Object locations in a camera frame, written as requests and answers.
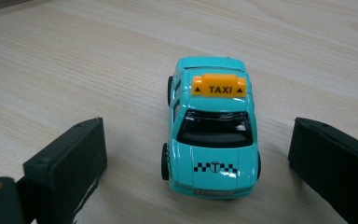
car wheel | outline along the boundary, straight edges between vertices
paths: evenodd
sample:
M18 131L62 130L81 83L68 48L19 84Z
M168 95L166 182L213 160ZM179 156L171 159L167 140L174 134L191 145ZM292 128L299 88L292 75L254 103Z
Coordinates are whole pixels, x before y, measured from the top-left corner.
M164 143L161 153L161 177L163 180L169 180L168 161L167 161L167 144Z
M257 173L257 179L260 177L261 172L261 159L260 159L260 152L258 153L258 173Z
M167 94L167 96L168 96L168 105L171 104L171 85L172 85L172 77L169 77L168 78L168 88L167 88L167 90L168 90L168 94Z

black windshield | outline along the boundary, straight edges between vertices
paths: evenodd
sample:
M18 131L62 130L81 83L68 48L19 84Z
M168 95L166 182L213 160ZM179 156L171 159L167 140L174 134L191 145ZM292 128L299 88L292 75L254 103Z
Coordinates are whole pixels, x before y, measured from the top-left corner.
M248 114L188 110L176 139L196 147L246 147L252 142Z

orange taxi sign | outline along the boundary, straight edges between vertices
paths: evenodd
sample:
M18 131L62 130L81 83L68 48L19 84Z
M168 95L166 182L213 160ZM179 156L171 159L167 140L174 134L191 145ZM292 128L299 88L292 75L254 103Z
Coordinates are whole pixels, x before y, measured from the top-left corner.
M191 94L206 97L245 97L246 80L231 74L204 74L194 77Z

wood grain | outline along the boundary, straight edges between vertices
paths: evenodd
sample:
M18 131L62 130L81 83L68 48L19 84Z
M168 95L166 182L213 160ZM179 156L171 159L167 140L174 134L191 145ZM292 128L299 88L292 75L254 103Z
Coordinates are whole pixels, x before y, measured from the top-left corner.
M188 55L245 62L262 174L209 201L160 177L166 82ZM358 138L358 1L31 1L0 9L0 176L103 117L108 168L77 223L344 223L288 167L295 117Z

turquoise toy car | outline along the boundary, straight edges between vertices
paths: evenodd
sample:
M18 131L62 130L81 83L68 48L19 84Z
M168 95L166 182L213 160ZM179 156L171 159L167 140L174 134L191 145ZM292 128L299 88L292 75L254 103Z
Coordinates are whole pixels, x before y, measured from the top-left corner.
M168 79L168 105L161 175L172 190L210 199L250 194L261 164L252 85L243 62L179 60Z

